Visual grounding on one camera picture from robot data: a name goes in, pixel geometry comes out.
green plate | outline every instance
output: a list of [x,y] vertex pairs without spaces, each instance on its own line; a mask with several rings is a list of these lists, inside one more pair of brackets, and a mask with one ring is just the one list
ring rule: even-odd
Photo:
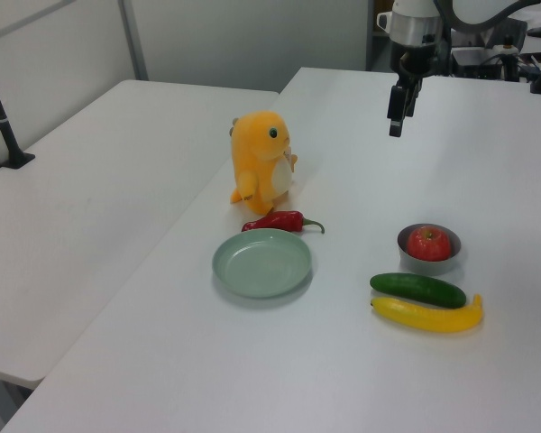
[[295,289],[307,277],[311,256],[296,235],[260,228],[233,236],[216,250],[213,271],[233,293],[268,298]]

plate rim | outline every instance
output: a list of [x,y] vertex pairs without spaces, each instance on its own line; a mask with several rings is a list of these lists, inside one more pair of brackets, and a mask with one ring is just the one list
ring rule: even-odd
[[[221,276],[219,275],[219,272],[216,269],[216,264],[218,263],[217,258],[219,258],[222,255],[222,251],[225,250],[225,246],[230,244],[231,242],[235,242],[237,238],[239,237],[245,237],[248,239],[248,237],[251,236],[257,236],[256,240],[252,240],[251,242],[247,241],[241,245],[241,248],[244,248],[248,244],[252,244],[255,242],[265,241],[265,239],[270,239],[273,237],[273,235],[276,235],[277,238],[286,240],[288,239],[289,242],[296,244],[299,248],[304,250],[304,256],[307,260],[307,266],[306,269],[302,275],[302,277],[294,282],[293,284],[285,285],[284,289],[277,290],[274,293],[271,294],[263,294],[263,295],[252,295],[252,294],[246,294],[243,293],[240,290],[236,290],[231,284],[228,284],[226,281],[224,281]],[[235,295],[244,297],[244,298],[251,298],[251,299],[264,299],[264,298],[274,298],[286,293],[289,293],[290,291],[294,290],[302,281],[305,280],[305,278],[310,274],[312,269],[312,254],[310,252],[310,248],[308,247],[307,243],[303,241],[299,236],[292,234],[291,232],[288,232],[286,230],[279,230],[277,228],[257,228],[253,230],[247,230],[241,233],[238,233],[236,235],[232,235],[228,239],[226,239],[224,242],[222,242],[217,248],[215,253],[213,254],[213,258],[211,261],[211,267],[213,274],[215,275],[216,279],[225,287],[225,289],[229,290]]]

plush toy belly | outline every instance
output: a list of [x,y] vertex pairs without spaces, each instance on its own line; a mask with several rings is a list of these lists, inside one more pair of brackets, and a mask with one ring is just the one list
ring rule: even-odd
[[280,158],[277,164],[274,166],[272,176],[270,178],[270,184],[275,191],[275,197],[278,197],[290,188],[292,182],[292,169],[287,158]]

red apple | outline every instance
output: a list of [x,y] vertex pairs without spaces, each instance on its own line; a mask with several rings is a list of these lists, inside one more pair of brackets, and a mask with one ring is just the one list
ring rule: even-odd
[[451,256],[449,236],[437,227],[417,228],[408,236],[407,254],[426,262],[446,260]]

red chili pepper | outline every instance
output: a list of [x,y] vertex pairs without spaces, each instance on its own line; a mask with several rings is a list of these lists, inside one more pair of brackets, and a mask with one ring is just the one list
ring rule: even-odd
[[272,212],[267,216],[262,217],[257,221],[246,223],[243,226],[243,232],[253,230],[254,228],[278,228],[287,232],[301,232],[303,226],[317,225],[321,227],[321,233],[325,232],[325,228],[317,221],[311,221],[303,217],[303,214],[296,210],[279,210]]

